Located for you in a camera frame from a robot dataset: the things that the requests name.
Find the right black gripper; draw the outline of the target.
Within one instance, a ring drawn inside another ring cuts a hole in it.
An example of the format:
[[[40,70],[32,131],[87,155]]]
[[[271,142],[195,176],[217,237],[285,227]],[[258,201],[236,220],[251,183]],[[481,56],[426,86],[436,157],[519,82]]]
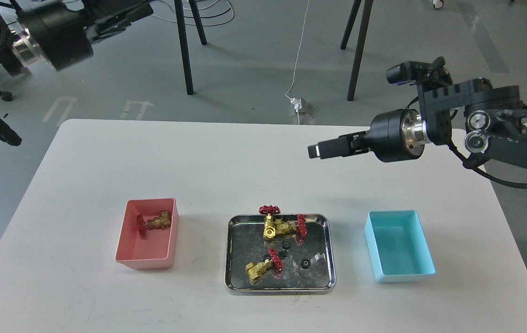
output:
[[[307,147],[308,156],[324,160],[373,152],[382,162],[417,160],[423,154],[423,145],[408,131],[417,116],[414,109],[381,113],[373,119],[369,131],[345,134],[310,145]]]

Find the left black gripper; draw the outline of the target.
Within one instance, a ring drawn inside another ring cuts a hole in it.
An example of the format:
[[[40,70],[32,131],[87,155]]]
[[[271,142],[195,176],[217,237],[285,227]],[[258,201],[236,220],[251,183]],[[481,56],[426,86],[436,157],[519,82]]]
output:
[[[70,9],[61,0],[44,1],[18,12],[16,58],[23,67],[44,60],[63,70],[92,57],[92,45],[152,15],[149,0],[84,0]]]

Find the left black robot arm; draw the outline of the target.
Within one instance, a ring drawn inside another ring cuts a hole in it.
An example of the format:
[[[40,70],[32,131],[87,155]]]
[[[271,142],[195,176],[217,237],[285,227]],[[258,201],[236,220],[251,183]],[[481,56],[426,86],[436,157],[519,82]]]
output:
[[[46,61],[67,69],[92,57],[92,47],[152,15],[149,0],[83,0],[73,9],[63,0],[41,0],[29,8],[16,0],[0,1],[0,66],[10,76]],[[12,101],[0,89],[0,99]],[[19,146],[21,137],[0,118],[0,141]]]

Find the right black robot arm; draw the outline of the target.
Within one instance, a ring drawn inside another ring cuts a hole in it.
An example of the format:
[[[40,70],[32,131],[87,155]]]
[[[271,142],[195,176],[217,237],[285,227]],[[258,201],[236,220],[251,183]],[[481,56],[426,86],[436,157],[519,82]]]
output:
[[[466,169],[506,187],[527,183],[498,179],[481,170],[490,160],[527,169],[527,105],[517,85],[494,88],[485,78],[458,84],[417,83],[418,110],[377,115],[369,130],[308,146],[311,159],[373,152],[382,162],[417,160],[426,145],[444,145]]]

